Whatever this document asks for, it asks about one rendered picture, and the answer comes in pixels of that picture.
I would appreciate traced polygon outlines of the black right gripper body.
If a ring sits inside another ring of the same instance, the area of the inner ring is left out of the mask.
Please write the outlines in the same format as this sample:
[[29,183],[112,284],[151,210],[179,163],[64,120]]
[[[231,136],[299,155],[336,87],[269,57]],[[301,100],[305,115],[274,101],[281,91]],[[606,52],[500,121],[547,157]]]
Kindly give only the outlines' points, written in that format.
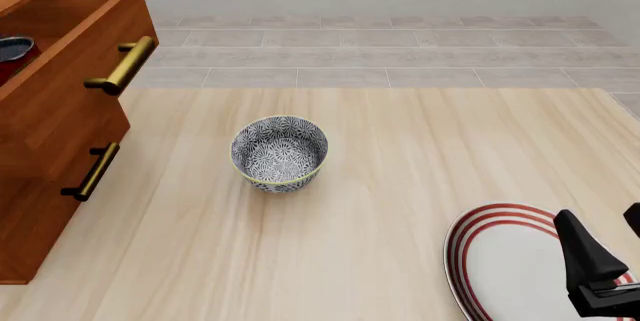
[[568,297],[580,316],[640,316],[640,281],[578,285]]

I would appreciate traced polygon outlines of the dark red tin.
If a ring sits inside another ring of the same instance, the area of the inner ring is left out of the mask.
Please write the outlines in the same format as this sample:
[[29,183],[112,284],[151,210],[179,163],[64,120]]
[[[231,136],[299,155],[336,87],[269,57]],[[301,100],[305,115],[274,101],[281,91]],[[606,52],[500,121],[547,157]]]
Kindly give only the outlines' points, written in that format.
[[33,38],[13,36],[0,38],[0,86],[40,56]]

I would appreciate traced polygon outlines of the closed wooden drawer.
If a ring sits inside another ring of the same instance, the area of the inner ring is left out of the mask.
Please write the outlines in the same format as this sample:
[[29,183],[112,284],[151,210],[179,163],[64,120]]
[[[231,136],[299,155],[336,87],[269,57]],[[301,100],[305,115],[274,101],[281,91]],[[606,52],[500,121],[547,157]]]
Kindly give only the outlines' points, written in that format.
[[130,128],[119,106],[46,116],[34,126],[0,114],[0,177],[55,180],[84,150],[122,140]]

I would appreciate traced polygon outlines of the white plate with red rings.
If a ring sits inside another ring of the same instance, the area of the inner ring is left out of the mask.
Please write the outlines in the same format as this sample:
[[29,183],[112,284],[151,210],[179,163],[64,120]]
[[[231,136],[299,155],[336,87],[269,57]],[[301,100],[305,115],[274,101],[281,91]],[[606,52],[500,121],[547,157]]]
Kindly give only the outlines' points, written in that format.
[[[445,274],[466,321],[640,321],[640,316],[577,313],[568,297],[553,222],[557,214],[492,203],[453,221],[444,242]],[[638,281],[628,268],[615,283]]]

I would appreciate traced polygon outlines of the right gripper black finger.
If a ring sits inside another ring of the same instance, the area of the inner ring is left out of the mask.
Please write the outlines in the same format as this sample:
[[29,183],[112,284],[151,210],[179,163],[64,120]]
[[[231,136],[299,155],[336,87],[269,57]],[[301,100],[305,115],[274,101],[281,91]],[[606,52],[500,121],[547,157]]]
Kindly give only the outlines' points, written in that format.
[[633,232],[640,236],[640,203],[633,203],[623,214],[625,221],[633,230]]
[[567,290],[615,289],[615,281],[628,272],[628,266],[604,248],[568,209],[558,212],[553,222],[563,252]]

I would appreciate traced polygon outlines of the open wooden drawer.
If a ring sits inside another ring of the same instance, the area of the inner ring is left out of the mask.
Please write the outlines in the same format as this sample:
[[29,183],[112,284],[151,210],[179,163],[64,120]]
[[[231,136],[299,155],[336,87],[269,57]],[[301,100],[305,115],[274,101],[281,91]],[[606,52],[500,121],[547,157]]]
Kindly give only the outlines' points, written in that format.
[[0,113],[34,126],[76,109],[122,107],[119,96],[86,89],[106,78],[125,53],[119,44],[149,36],[159,44],[145,0],[32,0],[0,17],[0,32],[29,36],[40,56],[0,89]]

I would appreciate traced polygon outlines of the wooden cabinet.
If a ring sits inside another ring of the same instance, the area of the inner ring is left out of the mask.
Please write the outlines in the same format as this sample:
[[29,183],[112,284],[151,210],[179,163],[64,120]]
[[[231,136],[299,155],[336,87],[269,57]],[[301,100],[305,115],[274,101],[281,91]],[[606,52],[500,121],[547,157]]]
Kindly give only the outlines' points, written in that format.
[[[30,1],[0,0],[0,17]],[[0,32],[0,38],[13,36],[20,35]],[[62,196],[60,190],[80,185],[98,158],[90,155],[89,149],[82,151],[53,181],[42,177],[0,177],[0,285],[27,284],[37,274],[83,203]]]

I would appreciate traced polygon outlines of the blue-white patterned bowl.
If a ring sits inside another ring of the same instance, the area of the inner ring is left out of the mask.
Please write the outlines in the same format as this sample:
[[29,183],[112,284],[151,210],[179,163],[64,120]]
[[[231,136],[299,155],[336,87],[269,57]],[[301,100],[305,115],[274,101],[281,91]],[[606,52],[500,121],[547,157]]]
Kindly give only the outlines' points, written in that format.
[[290,193],[318,175],[329,143],[313,122],[298,116],[268,116],[242,128],[230,145],[235,169],[254,188]]

